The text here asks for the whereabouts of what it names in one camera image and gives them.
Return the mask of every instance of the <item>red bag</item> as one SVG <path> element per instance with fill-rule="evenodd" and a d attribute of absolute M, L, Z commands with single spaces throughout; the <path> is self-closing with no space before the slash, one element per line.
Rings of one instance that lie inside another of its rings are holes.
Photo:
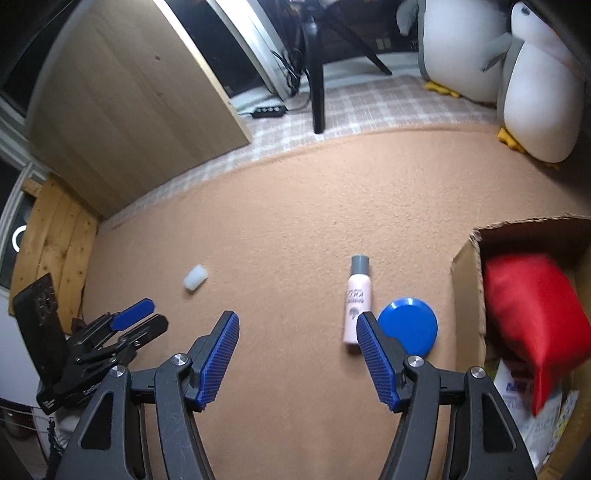
<path fill-rule="evenodd" d="M 534 375 L 537 415 L 557 381 L 591 357 L 591 325 L 568 278 L 548 255 L 487 261 L 484 293 L 507 347 Z"/>

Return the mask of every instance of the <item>gray bottle cap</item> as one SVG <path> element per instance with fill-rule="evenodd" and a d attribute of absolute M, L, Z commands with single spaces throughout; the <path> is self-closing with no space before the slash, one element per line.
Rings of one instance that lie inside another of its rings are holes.
<path fill-rule="evenodd" d="M 369 275 L 369 257 L 365 255 L 354 255 L 351 257 L 351 275 L 359 273 Z"/>

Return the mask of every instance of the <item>beige rug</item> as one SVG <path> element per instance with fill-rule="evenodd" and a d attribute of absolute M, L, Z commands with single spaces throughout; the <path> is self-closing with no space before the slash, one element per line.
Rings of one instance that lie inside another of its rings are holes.
<path fill-rule="evenodd" d="M 292 151 L 215 178 L 96 239 L 84 314 L 154 299 L 169 330 L 131 369 L 186 352 L 225 309 L 241 337 L 217 400 L 197 416 L 219 480 L 375 480 L 398 417 L 341 343 L 350 256 L 369 255 L 376 314 L 416 296 L 439 320 L 428 359 L 453 368 L 449 269 L 474 226 L 591 214 L 587 162 L 559 172 L 511 152 L 496 128 L 384 131 Z M 210 278 L 194 295 L 183 277 Z M 447 411 L 431 463 L 441 468 Z M 152 458 L 157 434 L 151 419 Z"/>

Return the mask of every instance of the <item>white eraser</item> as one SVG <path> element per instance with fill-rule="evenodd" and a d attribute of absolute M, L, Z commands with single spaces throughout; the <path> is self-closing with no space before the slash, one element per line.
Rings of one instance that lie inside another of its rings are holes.
<path fill-rule="evenodd" d="M 183 280 L 183 285 L 187 290 L 195 291 L 207 279 L 207 270 L 201 265 L 197 265 L 192 269 Z"/>

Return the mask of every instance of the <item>metal screw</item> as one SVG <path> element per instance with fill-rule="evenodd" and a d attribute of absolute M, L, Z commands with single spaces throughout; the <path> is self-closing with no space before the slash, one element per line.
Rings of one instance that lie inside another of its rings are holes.
<path fill-rule="evenodd" d="M 470 373 L 474 378 L 484 378 L 486 376 L 486 372 L 481 367 L 472 367 Z"/>
<path fill-rule="evenodd" d="M 418 355 L 411 355 L 407 358 L 407 362 L 411 367 L 422 367 L 425 364 L 425 360 L 423 360 Z"/>
<path fill-rule="evenodd" d="M 112 377 L 120 377 L 125 373 L 125 367 L 123 365 L 115 365 L 109 370 L 109 375 Z"/>
<path fill-rule="evenodd" d="M 189 357 L 184 353 L 177 353 L 176 355 L 173 355 L 170 361 L 177 367 L 181 367 L 189 361 Z"/>

